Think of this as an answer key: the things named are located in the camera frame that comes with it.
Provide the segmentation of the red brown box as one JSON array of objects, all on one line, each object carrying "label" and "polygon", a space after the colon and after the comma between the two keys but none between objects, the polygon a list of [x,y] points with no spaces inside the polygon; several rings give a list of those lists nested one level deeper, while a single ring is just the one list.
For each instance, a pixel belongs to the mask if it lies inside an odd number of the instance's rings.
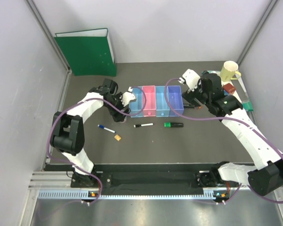
[{"label": "red brown box", "polygon": [[236,91],[236,88],[231,83],[227,83],[227,84],[223,85],[222,88],[223,88],[224,94],[226,96],[233,95]]}]

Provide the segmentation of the blue end drawer box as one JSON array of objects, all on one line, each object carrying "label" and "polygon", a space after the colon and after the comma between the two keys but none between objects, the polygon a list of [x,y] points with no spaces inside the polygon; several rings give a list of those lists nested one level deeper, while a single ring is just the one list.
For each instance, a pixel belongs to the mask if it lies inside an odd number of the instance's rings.
[{"label": "blue end drawer box", "polygon": [[140,118],[143,117],[143,112],[140,112],[137,114],[143,107],[143,93],[142,93],[142,86],[139,86],[139,88],[133,88],[133,93],[136,97],[136,100],[129,103],[129,108],[131,110],[130,114],[133,114],[131,116],[132,118]]}]

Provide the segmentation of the blue white pen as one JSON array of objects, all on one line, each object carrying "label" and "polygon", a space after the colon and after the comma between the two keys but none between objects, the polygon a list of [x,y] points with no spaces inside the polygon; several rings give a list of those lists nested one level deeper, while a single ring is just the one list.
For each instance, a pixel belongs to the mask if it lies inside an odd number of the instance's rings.
[{"label": "blue white pen", "polygon": [[111,132],[111,133],[114,133],[114,134],[116,133],[114,130],[109,129],[109,128],[103,126],[103,125],[98,124],[97,126],[98,126],[99,128],[101,128],[101,129],[104,129],[104,130],[109,131],[109,132]]}]

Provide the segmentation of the purple drawer box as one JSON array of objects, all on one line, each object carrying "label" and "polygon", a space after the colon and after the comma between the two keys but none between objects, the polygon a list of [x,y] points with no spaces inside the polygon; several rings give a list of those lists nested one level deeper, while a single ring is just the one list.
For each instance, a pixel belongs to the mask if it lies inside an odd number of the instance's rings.
[{"label": "purple drawer box", "polygon": [[179,114],[183,114],[184,107],[183,107],[183,98],[180,86],[168,86],[168,100],[171,107],[178,112]]}]

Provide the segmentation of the small yellow eraser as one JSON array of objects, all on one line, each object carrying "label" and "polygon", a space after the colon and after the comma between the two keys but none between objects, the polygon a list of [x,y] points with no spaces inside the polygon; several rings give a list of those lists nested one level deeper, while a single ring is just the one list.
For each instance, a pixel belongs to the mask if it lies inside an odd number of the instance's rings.
[{"label": "small yellow eraser", "polygon": [[121,140],[121,137],[120,137],[119,135],[115,135],[115,139],[116,139],[117,141],[120,141],[120,140]]}]

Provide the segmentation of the green highlighter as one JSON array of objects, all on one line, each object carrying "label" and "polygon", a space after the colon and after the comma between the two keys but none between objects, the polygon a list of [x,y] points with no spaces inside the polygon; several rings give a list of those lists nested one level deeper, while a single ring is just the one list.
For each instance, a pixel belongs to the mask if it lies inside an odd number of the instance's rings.
[{"label": "green highlighter", "polygon": [[180,122],[165,122],[164,127],[165,128],[182,128],[184,127],[184,124]]}]

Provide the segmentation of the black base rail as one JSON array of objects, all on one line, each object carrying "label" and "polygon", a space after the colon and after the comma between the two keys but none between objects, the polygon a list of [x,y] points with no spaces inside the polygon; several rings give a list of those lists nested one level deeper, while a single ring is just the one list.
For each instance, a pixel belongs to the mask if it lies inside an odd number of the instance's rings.
[{"label": "black base rail", "polygon": [[193,171],[104,171],[95,172],[103,195],[192,195],[202,194],[204,184]]}]

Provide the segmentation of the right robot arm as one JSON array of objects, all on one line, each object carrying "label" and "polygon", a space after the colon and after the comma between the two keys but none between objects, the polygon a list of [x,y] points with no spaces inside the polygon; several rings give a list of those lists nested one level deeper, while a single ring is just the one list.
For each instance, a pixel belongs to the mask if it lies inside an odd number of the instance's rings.
[{"label": "right robot arm", "polygon": [[234,95],[225,95],[221,78],[216,73],[198,75],[188,69],[180,79],[187,85],[183,98],[192,103],[199,101],[227,127],[246,149],[253,165],[221,162],[210,170],[211,182],[222,186],[227,181],[249,186],[265,196],[283,186],[283,153],[273,148],[251,121],[242,103]]}]

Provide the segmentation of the light blue drawer box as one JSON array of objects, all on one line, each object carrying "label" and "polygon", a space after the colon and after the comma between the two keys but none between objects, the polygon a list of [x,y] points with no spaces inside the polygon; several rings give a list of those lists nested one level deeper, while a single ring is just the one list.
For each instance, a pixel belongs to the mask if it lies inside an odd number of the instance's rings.
[{"label": "light blue drawer box", "polygon": [[165,99],[165,86],[156,86],[156,116],[168,117],[170,108]]}]

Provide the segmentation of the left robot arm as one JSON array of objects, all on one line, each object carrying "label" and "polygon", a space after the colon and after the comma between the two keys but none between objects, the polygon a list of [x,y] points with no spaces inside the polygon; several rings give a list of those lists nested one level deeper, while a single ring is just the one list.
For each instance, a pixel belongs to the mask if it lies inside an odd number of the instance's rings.
[{"label": "left robot arm", "polygon": [[105,79],[101,86],[90,89],[86,96],[74,108],[65,113],[56,112],[53,117],[53,129],[50,145],[60,151],[73,163],[75,187],[92,187],[98,176],[92,172],[94,163],[84,150],[84,123],[102,107],[108,109],[115,122],[126,121],[130,113],[129,103],[136,99],[133,88],[124,93],[118,92],[118,84]]}]

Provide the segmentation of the pink drawer box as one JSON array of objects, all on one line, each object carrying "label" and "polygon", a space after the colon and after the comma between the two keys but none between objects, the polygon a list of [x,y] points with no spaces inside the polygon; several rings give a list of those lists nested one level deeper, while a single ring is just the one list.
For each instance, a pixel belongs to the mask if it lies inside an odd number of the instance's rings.
[{"label": "pink drawer box", "polygon": [[143,109],[144,117],[156,116],[156,87],[155,86],[143,86],[142,87],[146,96],[146,105]]}]

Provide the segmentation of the yellow mug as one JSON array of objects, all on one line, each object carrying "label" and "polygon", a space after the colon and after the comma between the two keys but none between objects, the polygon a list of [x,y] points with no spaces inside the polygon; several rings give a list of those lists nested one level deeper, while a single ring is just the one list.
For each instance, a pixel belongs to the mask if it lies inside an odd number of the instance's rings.
[{"label": "yellow mug", "polygon": [[238,71],[239,66],[234,61],[225,61],[220,72],[220,77],[223,82],[230,80],[238,80],[241,78],[241,73]]}]

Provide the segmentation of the teal tray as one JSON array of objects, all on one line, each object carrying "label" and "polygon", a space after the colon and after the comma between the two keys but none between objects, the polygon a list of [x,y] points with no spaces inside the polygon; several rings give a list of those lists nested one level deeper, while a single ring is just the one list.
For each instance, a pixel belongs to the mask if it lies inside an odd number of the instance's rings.
[{"label": "teal tray", "polygon": [[235,87],[233,96],[235,96],[242,103],[243,108],[248,112],[254,111],[253,104],[251,103],[249,95],[247,94],[242,78],[228,82],[222,82],[222,85],[225,85],[227,83],[230,83]]}]

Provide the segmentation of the black white marker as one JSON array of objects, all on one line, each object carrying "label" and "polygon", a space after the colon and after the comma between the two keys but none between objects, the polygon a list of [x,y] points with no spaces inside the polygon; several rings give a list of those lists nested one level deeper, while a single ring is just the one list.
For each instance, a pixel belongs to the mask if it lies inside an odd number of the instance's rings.
[{"label": "black white marker", "polygon": [[133,127],[134,128],[139,128],[139,127],[147,127],[147,126],[153,126],[154,123],[144,123],[144,124],[135,124]]}]

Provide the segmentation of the clear paperclip jar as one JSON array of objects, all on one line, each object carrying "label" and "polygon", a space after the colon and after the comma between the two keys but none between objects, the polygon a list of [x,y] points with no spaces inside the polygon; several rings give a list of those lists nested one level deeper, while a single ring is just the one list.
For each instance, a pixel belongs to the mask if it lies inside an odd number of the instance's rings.
[{"label": "clear paperclip jar", "polygon": [[128,117],[126,116],[126,117],[124,117],[124,120],[121,122],[121,123],[125,123],[125,122],[127,122],[127,119],[128,119]]}]

